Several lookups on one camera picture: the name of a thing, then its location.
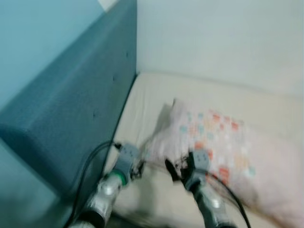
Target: black cable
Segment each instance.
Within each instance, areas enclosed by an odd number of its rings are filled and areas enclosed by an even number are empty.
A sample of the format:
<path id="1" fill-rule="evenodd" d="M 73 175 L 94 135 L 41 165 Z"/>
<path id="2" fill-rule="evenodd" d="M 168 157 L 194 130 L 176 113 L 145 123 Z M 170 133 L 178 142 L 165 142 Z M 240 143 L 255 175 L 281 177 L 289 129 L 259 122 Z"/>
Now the black cable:
<path id="1" fill-rule="evenodd" d="M 72 212 L 71 212 L 71 215 L 70 215 L 69 219 L 67 220 L 66 224 L 64 225 L 64 228 L 68 228 L 68 226 L 71 225 L 71 223 L 73 222 L 73 219 L 74 219 L 74 216 L 75 216 L 75 213 L 76 213 L 76 209 L 77 209 L 77 205 L 78 205 L 78 201 L 79 201 L 79 196 L 80 196 L 81 188 L 82 188 L 83 182 L 84 182 L 85 177 L 86 177 L 85 174 L 86 174 L 86 171 L 87 171 L 90 163 L 92 162 L 92 160 L 94 159 L 94 157 L 101 150 L 103 150 L 103 149 L 105 149 L 107 147 L 110 147 L 112 144 L 113 144 L 113 141 L 103 142 L 103 143 L 99 144 L 97 147 L 95 147 L 95 149 L 88 156 L 88 158 L 87 158 L 87 160 L 85 162 L 85 165 L 83 167 L 81 178 L 80 178 L 80 181 L 79 181 L 79 184 L 78 184 L 78 187 L 77 187 L 77 191 L 76 191 L 76 195 L 75 195 L 75 199 L 74 199 L 74 203 L 73 203 L 73 209 L 72 209 Z"/>
<path id="2" fill-rule="evenodd" d="M 213 173 L 210 173 L 208 172 L 207 170 L 202 170 L 206 175 L 208 176 L 211 176 L 213 179 L 215 179 L 218 183 L 220 183 L 222 186 L 225 187 L 225 189 L 228 191 L 228 193 L 230 194 L 230 196 L 234 199 L 234 201 L 237 203 L 238 205 L 238 208 L 239 208 L 239 211 L 241 212 L 245 222 L 246 222 L 246 225 L 248 228 L 251 228 L 251 225 L 250 225 L 250 222 L 249 222 L 249 219 L 247 217 L 247 214 L 244 210 L 244 207 L 241 203 L 241 201 L 239 200 L 239 198 L 233 193 L 233 191 L 220 179 L 218 178 L 216 175 L 214 175 Z"/>

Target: white bed sheet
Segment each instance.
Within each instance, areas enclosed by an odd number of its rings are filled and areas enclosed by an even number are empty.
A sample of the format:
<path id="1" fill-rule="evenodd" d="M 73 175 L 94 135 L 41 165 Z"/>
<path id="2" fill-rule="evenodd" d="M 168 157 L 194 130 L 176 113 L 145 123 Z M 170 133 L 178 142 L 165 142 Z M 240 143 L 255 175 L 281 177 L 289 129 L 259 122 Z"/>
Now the white bed sheet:
<path id="1" fill-rule="evenodd" d="M 204 102 L 225 114 L 240 118 L 263 131 L 302 143 L 303 101 L 236 85 L 168 74 L 141 73 L 131 90 L 115 139 L 141 147 L 168 114 L 174 98 Z M 115 160 L 111 152 L 107 167 Z M 138 224 L 169 227 L 203 227 L 203 218 L 181 184 L 153 167 L 145 167 L 141 180 L 119 195 L 114 210 Z M 228 213 L 240 227 L 246 225 L 237 209 Z M 268 219 L 248 211 L 252 227 L 276 228 Z"/>

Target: upholstered headboard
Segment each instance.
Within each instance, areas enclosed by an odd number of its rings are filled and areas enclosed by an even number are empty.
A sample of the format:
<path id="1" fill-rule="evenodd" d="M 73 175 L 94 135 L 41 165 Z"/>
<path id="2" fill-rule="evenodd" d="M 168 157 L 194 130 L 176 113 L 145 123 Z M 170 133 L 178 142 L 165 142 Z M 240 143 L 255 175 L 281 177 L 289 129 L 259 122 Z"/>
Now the upholstered headboard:
<path id="1" fill-rule="evenodd" d="M 0 113 L 0 137 L 61 196 L 114 135 L 136 74 L 136 20 L 136 0 L 119 1 Z M 105 158 L 90 169 L 88 189 Z"/>

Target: patterned pillowcase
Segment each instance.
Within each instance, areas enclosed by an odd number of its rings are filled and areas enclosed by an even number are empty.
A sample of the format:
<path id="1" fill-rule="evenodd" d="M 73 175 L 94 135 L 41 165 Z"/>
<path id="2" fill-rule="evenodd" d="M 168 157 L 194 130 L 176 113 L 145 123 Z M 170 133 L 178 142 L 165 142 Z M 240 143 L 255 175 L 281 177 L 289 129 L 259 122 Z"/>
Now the patterned pillowcase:
<path id="1" fill-rule="evenodd" d="M 205 148 L 210 172 L 219 176 L 248 206 L 288 228 L 304 227 L 302 153 L 214 110 L 175 100 L 169 127 L 146 144 L 146 160 L 164 167 L 189 150 Z"/>

